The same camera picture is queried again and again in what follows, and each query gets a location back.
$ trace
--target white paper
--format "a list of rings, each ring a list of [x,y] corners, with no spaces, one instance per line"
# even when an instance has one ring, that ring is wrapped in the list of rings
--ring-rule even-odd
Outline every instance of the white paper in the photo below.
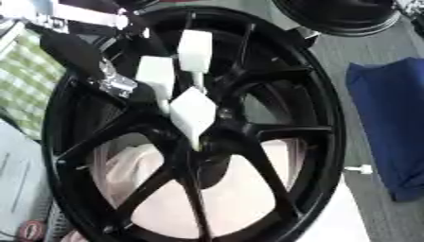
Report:
[[[0,120],[0,229],[15,234],[32,219],[45,196],[41,146]],[[9,239],[0,234],[1,239]]]
[[[369,242],[358,206],[341,178],[333,197],[298,242]]]

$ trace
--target white foam block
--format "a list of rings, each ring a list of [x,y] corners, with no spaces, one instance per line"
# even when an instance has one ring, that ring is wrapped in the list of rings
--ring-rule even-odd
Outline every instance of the white foam block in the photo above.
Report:
[[[170,103],[172,123],[188,138],[193,149],[199,150],[199,137],[214,122],[217,106],[198,89],[190,87]]]
[[[175,84],[175,71],[172,58],[144,56],[138,64],[137,81],[148,84],[155,92],[156,99],[164,112],[164,100],[170,100]]]
[[[207,73],[212,60],[212,33],[185,30],[178,45],[178,58],[183,71]]]

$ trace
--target metal clamp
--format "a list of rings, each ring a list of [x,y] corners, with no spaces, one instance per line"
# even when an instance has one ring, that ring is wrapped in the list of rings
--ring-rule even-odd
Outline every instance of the metal clamp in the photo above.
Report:
[[[99,81],[101,91],[128,98],[138,86],[134,80],[118,74],[109,60],[103,59],[100,69],[105,76],[105,79]]]

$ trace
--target white cable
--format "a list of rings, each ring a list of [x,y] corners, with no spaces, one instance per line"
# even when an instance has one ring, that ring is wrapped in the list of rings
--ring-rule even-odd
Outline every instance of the white cable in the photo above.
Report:
[[[363,164],[361,166],[347,166],[344,168],[344,170],[348,171],[358,171],[363,175],[370,175],[373,174],[373,167],[369,164]]]

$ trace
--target green checkered cloth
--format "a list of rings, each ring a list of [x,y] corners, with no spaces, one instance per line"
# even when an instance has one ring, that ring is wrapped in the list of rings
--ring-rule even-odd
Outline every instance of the green checkered cloth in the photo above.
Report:
[[[26,29],[15,42],[0,60],[0,112],[40,140],[48,98],[65,69],[40,48],[35,32]]]

